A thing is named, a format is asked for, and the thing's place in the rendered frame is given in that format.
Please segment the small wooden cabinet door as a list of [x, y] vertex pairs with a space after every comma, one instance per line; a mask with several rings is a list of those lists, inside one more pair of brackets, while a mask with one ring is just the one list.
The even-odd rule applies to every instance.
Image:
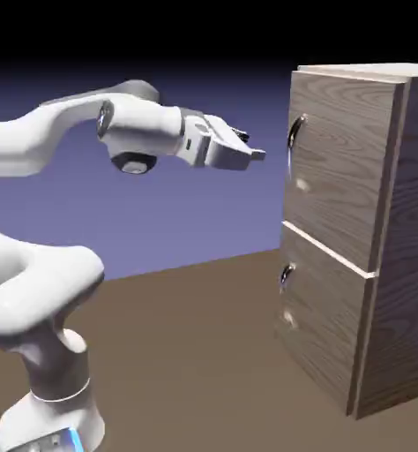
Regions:
[[296, 264], [280, 294], [278, 336], [298, 365], [349, 415], [357, 351], [374, 273], [337, 256], [290, 222], [281, 226], [280, 271]]

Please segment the wooden cabinet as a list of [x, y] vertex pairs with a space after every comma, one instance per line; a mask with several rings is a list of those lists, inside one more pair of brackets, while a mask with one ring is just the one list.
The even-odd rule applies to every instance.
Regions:
[[418, 397], [418, 64], [318, 64], [293, 73], [298, 71], [407, 84], [382, 191], [377, 267], [371, 272], [376, 279], [363, 315], [348, 415], [365, 418]]

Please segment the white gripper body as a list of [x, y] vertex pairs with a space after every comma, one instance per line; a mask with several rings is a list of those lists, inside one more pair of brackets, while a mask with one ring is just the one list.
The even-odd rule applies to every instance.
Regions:
[[222, 118], [204, 115], [204, 119], [212, 134], [205, 166], [218, 170], [246, 170], [251, 161], [248, 142], [242, 142]]

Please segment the large wooden cabinet door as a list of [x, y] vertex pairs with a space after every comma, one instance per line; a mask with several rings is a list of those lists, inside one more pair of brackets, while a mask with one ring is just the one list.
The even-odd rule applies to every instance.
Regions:
[[284, 218], [361, 270], [377, 267], [382, 191], [406, 82], [294, 72], [288, 130], [301, 114]]

